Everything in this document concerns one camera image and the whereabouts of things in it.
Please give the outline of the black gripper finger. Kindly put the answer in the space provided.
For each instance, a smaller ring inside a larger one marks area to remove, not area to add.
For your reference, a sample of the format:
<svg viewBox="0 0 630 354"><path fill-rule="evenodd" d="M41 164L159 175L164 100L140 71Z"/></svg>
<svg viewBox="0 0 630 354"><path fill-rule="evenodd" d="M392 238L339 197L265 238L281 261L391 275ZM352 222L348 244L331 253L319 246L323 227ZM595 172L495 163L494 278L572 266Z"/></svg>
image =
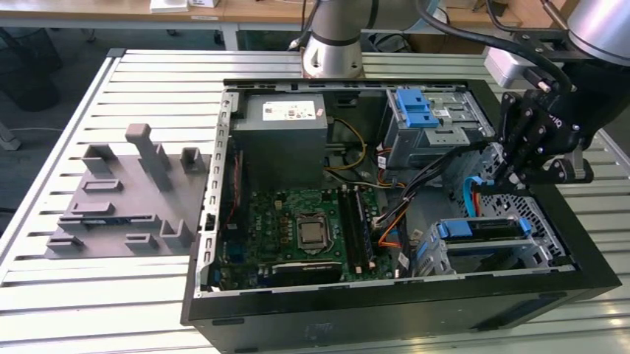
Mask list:
<svg viewBox="0 0 630 354"><path fill-rule="evenodd" d="M536 102L527 95L503 93L498 135L503 162L494 173L495 187L515 187L527 181L527 174L534 171L538 149L547 133L540 113Z"/></svg>
<svg viewBox="0 0 630 354"><path fill-rule="evenodd" d="M594 171L582 152L563 156L535 156L515 171L523 184L588 184L594 180Z"/></svg>

